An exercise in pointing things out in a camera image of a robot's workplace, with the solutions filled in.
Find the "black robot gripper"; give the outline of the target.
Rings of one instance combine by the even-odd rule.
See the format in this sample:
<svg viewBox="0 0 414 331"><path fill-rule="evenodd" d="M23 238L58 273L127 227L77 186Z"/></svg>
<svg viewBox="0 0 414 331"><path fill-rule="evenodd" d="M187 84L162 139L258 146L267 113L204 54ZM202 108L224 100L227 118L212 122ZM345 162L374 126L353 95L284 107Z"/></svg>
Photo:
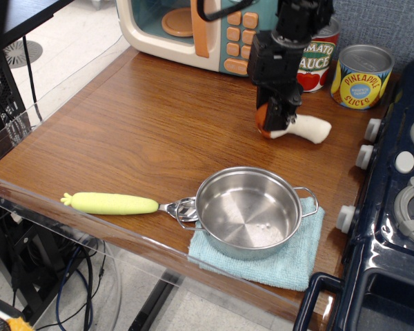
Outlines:
<svg viewBox="0 0 414 331"><path fill-rule="evenodd" d="M302 104L297 71L307 41L283 38L275 31L262 30L253 37L248 76L257 86L256 104L267 103L265 131L286 130L296 120Z"/></svg>

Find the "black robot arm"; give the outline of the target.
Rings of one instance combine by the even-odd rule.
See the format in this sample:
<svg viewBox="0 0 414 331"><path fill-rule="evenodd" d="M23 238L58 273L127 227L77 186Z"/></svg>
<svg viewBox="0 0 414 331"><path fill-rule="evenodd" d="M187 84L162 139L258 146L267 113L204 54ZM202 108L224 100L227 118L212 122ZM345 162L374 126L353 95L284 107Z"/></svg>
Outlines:
<svg viewBox="0 0 414 331"><path fill-rule="evenodd" d="M333 13L332 1L279 1L276 26L253 37L247 73L257 86L255 120L262 134L296 122L304 92L297 80L300 61Z"/></svg>

